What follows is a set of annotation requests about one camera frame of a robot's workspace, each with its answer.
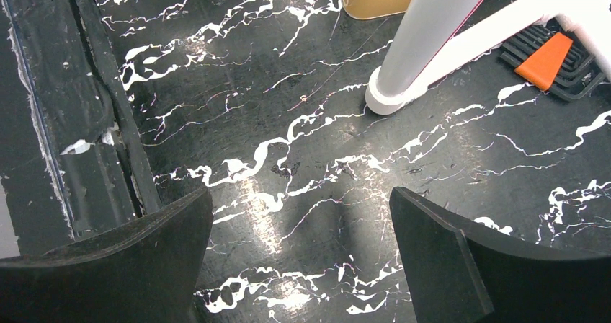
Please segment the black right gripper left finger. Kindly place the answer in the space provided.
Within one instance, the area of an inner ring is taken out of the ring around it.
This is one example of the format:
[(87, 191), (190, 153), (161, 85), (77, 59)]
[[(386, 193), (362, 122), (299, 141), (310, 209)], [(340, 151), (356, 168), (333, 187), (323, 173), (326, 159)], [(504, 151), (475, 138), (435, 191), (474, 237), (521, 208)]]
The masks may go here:
[(1, 260), (3, 322), (191, 322), (213, 224), (202, 187), (115, 229)]

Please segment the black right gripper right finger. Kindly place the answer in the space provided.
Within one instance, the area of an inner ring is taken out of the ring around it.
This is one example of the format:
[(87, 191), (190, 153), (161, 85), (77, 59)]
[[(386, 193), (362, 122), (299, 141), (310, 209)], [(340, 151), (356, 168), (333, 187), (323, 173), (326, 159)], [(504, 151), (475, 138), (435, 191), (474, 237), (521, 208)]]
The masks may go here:
[(393, 188), (418, 322), (608, 322), (610, 257), (522, 241)]

